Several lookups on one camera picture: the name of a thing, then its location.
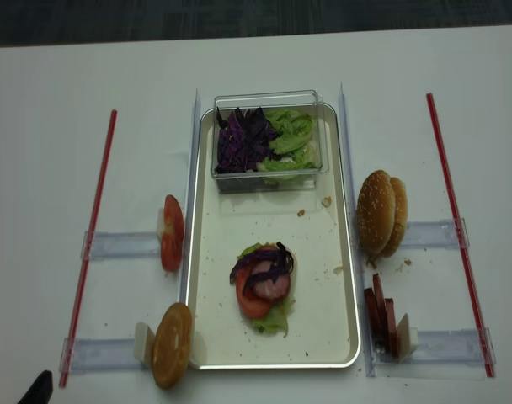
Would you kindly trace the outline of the sesame top bun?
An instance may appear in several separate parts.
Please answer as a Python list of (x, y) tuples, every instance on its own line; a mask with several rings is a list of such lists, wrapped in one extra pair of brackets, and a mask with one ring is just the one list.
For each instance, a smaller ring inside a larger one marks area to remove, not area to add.
[(362, 184), (356, 219), (360, 245), (378, 255), (389, 242), (395, 223), (396, 200), (391, 177), (384, 170), (371, 173)]

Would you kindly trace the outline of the sesame bun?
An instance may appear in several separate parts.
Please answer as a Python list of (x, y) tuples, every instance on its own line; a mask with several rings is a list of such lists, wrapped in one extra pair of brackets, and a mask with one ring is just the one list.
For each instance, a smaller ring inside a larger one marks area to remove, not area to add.
[(381, 255), (385, 258), (391, 257), (400, 247), (408, 221), (408, 197), (405, 183), (396, 177), (391, 177), (390, 183), (395, 195), (395, 219), (390, 239), (381, 251)]
[(396, 200), (391, 177), (384, 170), (371, 173), (362, 184), (356, 219), (360, 245), (378, 255), (389, 242), (395, 223)]

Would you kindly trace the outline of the white block behind tomato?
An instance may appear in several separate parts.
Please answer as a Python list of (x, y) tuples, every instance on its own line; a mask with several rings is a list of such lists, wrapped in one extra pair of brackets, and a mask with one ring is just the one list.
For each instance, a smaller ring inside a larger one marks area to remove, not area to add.
[(164, 231), (165, 231), (164, 209), (160, 208), (157, 212), (157, 226), (156, 226), (156, 234), (157, 234), (157, 239), (159, 242), (162, 240)]

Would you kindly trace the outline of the sliced red meat sticks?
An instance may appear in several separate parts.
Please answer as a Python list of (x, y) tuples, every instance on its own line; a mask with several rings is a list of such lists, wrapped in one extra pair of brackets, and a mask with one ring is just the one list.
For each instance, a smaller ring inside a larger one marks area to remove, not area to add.
[(376, 344), (383, 347), (392, 359), (398, 360), (399, 336), (392, 298), (383, 294), (379, 274), (372, 276), (371, 288), (364, 289), (366, 309), (369, 317), (371, 336)]

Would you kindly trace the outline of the shredded purple cabbage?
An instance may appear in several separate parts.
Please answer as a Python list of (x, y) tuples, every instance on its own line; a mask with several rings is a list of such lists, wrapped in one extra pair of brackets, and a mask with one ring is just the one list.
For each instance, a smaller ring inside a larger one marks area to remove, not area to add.
[(262, 108), (247, 109), (245, 112), (236, 108), (226, 120), (216, 109), (216, 118), (220, 130), (215, 173), (257, 171), (256, 163), (268, 156), (269, 142), (277, 136)]

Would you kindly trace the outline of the clear plastic salad container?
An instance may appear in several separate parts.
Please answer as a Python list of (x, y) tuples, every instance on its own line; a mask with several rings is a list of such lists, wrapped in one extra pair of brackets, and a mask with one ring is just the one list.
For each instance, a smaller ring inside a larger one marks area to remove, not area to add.
[(215, 98), (211, 176), (224, 194), (313, 188), (328, 171), (327, 151), (314, 90)]

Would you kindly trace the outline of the sausage slice on burger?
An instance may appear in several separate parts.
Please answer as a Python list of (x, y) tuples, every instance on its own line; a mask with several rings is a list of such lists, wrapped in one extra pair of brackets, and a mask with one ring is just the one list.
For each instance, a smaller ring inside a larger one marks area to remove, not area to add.
[(263, 300), (274, 301), (285, 298), (291, 287), (291, 275), (288, 272), (272, 271), (270, 261), (256, 263), (243, 287), (250, 289)]

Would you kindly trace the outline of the white metal tray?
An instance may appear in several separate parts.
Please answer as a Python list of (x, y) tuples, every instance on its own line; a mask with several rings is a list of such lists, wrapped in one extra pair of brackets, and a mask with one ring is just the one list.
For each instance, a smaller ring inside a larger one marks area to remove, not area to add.
[[(329, 169), (312, 189), (222, 194), (211, 176), (213, 114), (200, 120), (195, 202), (188, 215), (184, 300), (198, 370), (346, 368), (360, 353), (339, 125), (324, 106)], [(286, 332), (259, 332), (240, 311), (229, 275), (254, 243), (281, 242), (296, 265)]]

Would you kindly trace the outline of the clear holder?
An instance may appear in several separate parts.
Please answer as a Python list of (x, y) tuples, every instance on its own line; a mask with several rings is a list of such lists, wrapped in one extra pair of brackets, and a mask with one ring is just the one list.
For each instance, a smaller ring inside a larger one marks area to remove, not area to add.
[(81, 259), (157, 258), (160, 250), (154, 232), (86, 231)]
[(469, 248), (466, 222), (447, 219), (441, 221), (410, 221), (400, 247), (404, 249), (424, 248)]
[[(496, 365), (488, 331), (488, 343)], [(419, 346), (408, 360), (399, 363), (378, 344), (365, 350), (366, 375), (381, 378), (431, 380), (482, 380), (486, 378), (477, 329), (419, 331)]]
[(134, 355), (134, 343), (134, 338), (66, 338), (60, 373), (147, 370)]

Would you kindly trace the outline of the white block lower left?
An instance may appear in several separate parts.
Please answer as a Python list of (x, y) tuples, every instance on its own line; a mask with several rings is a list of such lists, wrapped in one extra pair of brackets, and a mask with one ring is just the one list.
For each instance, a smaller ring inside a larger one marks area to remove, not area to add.
[(148, 368), (152, 365), (152, 348), (154, 338), (155, 333), (145, 322), (138, 322), (136, 324), (133, 353), (135, 359)]

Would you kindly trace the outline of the left red strip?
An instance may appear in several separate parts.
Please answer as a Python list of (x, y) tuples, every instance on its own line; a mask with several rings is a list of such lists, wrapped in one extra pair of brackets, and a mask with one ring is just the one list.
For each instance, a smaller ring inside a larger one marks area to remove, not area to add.
[(102, 199), (102, 193), (104, 189), (104, 181), (107, 173), (108, 163), (109, 163), (109, 154), (112, 147), (112, 142), (114, 139), (115, 133), (115, 124), (117, 120), (117, 110), (113, 109), (109, 118), (109, 127), (108, 133), (106, 136), (104, 151), (102, 156), (102, 162), (99, 170), (99, 177), (96, 185), (94, 200), (93, 200), (93, 208), (90, 215), (90, 220), (88, 224), (88, 229), (85, 232), (83, 238), (83, 249), (81, 251), (81, 267), (80, 273), (77, 283), (77, 290), (75, 295), (75, 300), (72, 309), (72, 318), (69, 327), (69, 332), (67, 336), (67, 341), (64, 344), (63, 352), (62, 352), (62, 362), (61, 362), (61, 370), (60, 370), (60, 380), (59, 380), (59, 388), (64, 389), (67, 385), (69, 369), (71, 364), (72, 350), (76, 339), (77, 334), (77, 325), (78, 318), (80, 315), (81, 304), (83, 301), (83, 292), (85, 288), (87, 273), (88, 273), (88, 262), (89, 262), (89, 251), (93, 244), (93, 237), (98, 221), (99, 209)]

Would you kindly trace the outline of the red strip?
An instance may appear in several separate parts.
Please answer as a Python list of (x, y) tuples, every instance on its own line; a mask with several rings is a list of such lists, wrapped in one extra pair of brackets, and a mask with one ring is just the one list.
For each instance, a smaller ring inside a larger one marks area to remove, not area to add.
[(470, 296), (472, 305), (472, 312), (476, 324), (477, 333), (480, 341), (480, 348), (483, 354), (484, 369), (488, 378), (495, 377), (495, 365), (493, 354), (488, 343), (488, 331), (485, 327), (483, 314), (480, 306), (480, 302), (477, 295), (477, 288), (475, 285), (475, 279), (472, 271), (471, 259), (468, 251), (468, 244), (466, 242), (466, 231), (464, 225), (461, 223), (461, 215), (456, 200), (456, 194), (452, 182), (451, 170), (448, 163), (448, 158), (445, 150), (445, 143), (443, 140), (439, 117), (435, 105), (434, 95), (432, 93), (426, 94), (426, 101), (429, 109), (430, 119), (435, 135), (435, 143), (438, 149), (440, 163), (442, 167), (443, 177), (445, 180), (445, 186), (448, 194), (449, 203), (451, 206), (451, 213), (453, 221), (455, 223), (456, 236), (460, 245), (461, 260), (464, 268), (465, 278), (467, 282), (467, 289)]
[(72, 318), (69, 327), (69, 332), (67, 336), (67, 341), (64, 344), (63, 352), (62, 352), (62, 362), (61, 362), (61, 370), (60, 370), (60, 380), (59, 380), (59, 388), (64, 389), (67, 385), (69, 369), (71, 364), (72, 350), (76, 339), (77, 334), (77, 325), (78, 318), (80, 315), (81, 304), (83, 301), (83, 292), (85, 288), (87, 273), (88, 273), (88, 262), (89, 262), (89, 251), (93, 244), (93, 237), (98, 221), (99, 209), (102, 199), (102, 193), (104, 189), (104, 181), (107, 173), (108, 163), (109, 163), (109, 154), (112, 147), (112, 142), (114, 139), (115, 133), (115, 124), (117, 120), (117, 110), (113, 109), (109, 118), (109, 127), (108, 133), (106, 136), (104, 151), (102, 156), (102, 162), (99, 170), (99, 177), (96, 185), (94, 200), (93, 200), (93, 208), (90, 215), (90, 220), (88, 224), (88, 229), (85, 232), (83, 238), (83, 249), (81, 251), (81, 267), (80, 273), (77, 283), (77, 290), (75, 295), (75, 300), (72, 309)]

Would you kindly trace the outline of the white block lower right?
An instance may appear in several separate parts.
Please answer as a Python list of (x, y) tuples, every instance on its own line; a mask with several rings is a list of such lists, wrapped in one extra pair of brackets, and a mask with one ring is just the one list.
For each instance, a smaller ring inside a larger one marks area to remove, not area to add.
[(413, 352), (419, 346), (419, 335), (416, 327), (409, 325), (408, 313), (406, 313), (397, 325), (399, 340), (398, 362), (402, 363), (412, 357)]

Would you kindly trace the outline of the lower right clear holder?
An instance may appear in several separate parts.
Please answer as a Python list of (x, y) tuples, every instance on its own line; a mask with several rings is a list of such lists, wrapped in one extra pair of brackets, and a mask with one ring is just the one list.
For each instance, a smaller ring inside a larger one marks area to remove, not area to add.
[[(496, 365), (488, 331), (488, 343)], [(477, 329), (419, 331), (419, 346), (408, 360), (399, 363), (378, 344), (365, 350), (366, 375), (381, 378), (431, 380), (482, 380), (486, 378)]]

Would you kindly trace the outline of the black left gripper tip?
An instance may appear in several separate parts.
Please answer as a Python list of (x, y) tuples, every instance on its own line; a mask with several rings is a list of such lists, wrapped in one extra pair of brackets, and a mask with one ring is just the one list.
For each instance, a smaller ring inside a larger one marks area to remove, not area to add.
[(18, 404), (48, 404), (53, 393), (52, 372), (42, 371)]

